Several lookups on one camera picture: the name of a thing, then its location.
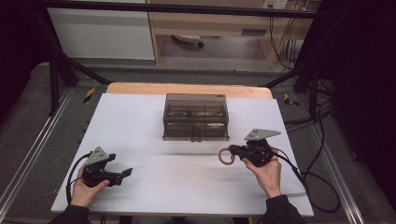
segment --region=white table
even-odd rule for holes
[[[231,166],[223,165],[218,152],[228,145],[244,145],[243,137],[253,128],[276,130],[281,135],[268,138],[269,144],[284,150],[296,164],[276,100],[227,98],[230,141],[201,143],[163,141],[164,104],[163,94],[102,95],[71,166],[100,146],[107,154],[117,154],[106,166],[109,172],[134,169],[121,186],[106,188],[97,195],[90,206],[92,213],[213,217],[264,214],[266,196],[254,174],[239,159]],[[282,193],[289,196],[300,214],[313,216],[304,187],[290,167],[280,162]],[[62,212],[66,206],[62,190],[51,211]]]

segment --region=sleeve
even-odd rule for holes
[[[85,224],[90,210],[86,207],[68,205],[64,211],[49,224]]]
[[[280,195],[267,199],[267,212],[262,217],[262,224],[304,224],[300,213],[291,203],[288,196]]]

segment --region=ring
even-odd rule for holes
[[[221,153],[222,153],[223,151],[230,151],[230,149],[228,149],[227,147],[225,147],[225,148],[223,148],[223,149],[221,149],[221,150],[219,151],[219,160],[221,161],[221,163],[223,163],[224,165],[231,165],[231,164],[233,164],[233,162],[235,161],[235,155],[231,155],[231,161],[224,161],[224,160],[221,158]]]

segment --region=hand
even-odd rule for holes
[[[82,177],[83,171],[84,166],[81,166],[81,168],[78,170],[78,177]],[[88,207],[95,198],[96,194],[104,189],[109,183],[110,181],[104,180],[94,188],[90,188],[84,184],[82,178],[79,178],[74,184],[73,196],[70,204]]]
[[[262,167],[256,167],[248,159],[242,161],[246,167],[253,172],[259,182],[260,187],[265,191],[268,198],[274,198],[280,195],[280,170],[282,164],[279,163],[278,157],[274,156],[270,162]]]

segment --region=white cabinet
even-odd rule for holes
[[[49,8],[49,14],[69,57],[154,60],[147,12]]]

